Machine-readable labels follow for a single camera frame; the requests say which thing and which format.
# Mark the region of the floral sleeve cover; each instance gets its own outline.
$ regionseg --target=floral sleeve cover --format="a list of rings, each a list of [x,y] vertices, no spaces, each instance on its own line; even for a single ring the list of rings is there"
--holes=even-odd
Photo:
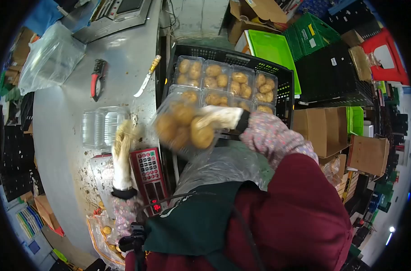
[[[137,221],[138,209],[143,206],[142,200],[135,196],[131,199],[112,197],[115,214],[115,228],[118,232],[117,243],[123,236],[132,234],[130,224]]]
[[[270,167],[275,170],[284,156],[305,154],[318,164],[311,142],[300,133],[290,130],[277,116],[263,112],[251,113],[248,127],[240,135],[246,146],[264,155]]]

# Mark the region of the stainless steel table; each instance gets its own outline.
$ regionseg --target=stainless steel table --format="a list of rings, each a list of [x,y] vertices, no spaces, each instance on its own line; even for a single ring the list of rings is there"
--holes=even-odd
[[[146,127],[156,111],[155,77],[144,93],[140,88],[156,55],[162,0],[153,0],[144,25],[89,43],[86,55],[61,87],[35,92],[33,132],[38,170],[54,214],[73,245],[95,256],[86,215],[100,201],[89,159],[100,151],[82,147],[81,121],[85,109],[126,106]],[[105,91],[98,102],[90,97],[96,58],[108,62]],[[156,147],[158,140],[144,129],[138,148]]]

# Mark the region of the black cable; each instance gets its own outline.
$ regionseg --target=black cable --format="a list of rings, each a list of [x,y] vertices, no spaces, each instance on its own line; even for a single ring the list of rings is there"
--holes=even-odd
[[[231,205],[231,209],[232,209],[233,213],[236,215],[237,219],[240,221],[240,224],[243,228],[243,231],[245,232],[246,238],[248,239],[248,244],[251,247],[252,254],[254,255],[255,261],[257,262],[258,269],[260,271],[266,271],[266,268],[264,267],[263,262],[261,260],[260,253],[258,252],[257,245],[255,244],[254,237],[252,236],[252,232],[249,229],[249,226],[246,224],[245,219],[243,218],[243,215],[239,212],[239,210],[237,210],[235,208],[234,204],[232,204],[232,203],[230,203],[226,200],[219,199],[219,196],[216,195],[215,193],[192,192],[192,193],[184,193],[184,194],[180,194],[180,195],[176,195],[176,196],[171,196],[171,197],[159,200],[155,203],[151,203],[151,204],[148,204],[148,205],[145,205],[145,206],[139,208],[138,213],[142,212],[144,209],[146,209],[148,207],[154,206],[154,205],[162,203],[164,201],[168,201],[170,199],[180,198],[180,197],[184,197],[184,196],[198,196],[198,195],[199,196],[201,196],[201,195],[202,196],[216,196],[215,199],[216,199],[217,202],[226,203],[226,204]]]
[[[176,22],[177,22],[176,14],[175,14],[175,12],[174,12],[174,5],[173,5],[173,2],[172,2],[172,0],[169,0],[169,1],[170,1],[170,3],[171,3],[171,9],[173,10],[174,23],[173,23],[173,24],[171,24],[170,26],[161,27],[160,29],[165,29],[165,28],[168,28],[168,27],[172,27],[172,26],[173,26],[173,25],[175,25],[175,24],[176,24]]]

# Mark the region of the maroon jacket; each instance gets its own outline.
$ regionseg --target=maroon jacket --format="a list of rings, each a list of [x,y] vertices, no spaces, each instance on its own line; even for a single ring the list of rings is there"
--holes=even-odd
[[[268,192],[241,189],[235,199],[268,270],[308,267],[337,271],[352,241],[352,225],[335,188],[316,161],[304,154],[286,155],[276,168]],[[200,257],[147,252],[147,271],[212,271]],[[224,254],[242,270],[257,270],[240,222],[231,217]],[[135,254],[126,256],[126,270]]]

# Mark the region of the red handle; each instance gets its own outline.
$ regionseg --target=red handle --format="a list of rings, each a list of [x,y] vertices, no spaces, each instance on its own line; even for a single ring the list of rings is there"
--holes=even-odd
[[[97,79],[98,79],[98,75],[97,74],[92,74],[91,75],[91,97],[93,97],[93,99],[95,101],[97,101],[98,97],[96,95],[96,84],[97,84]]]

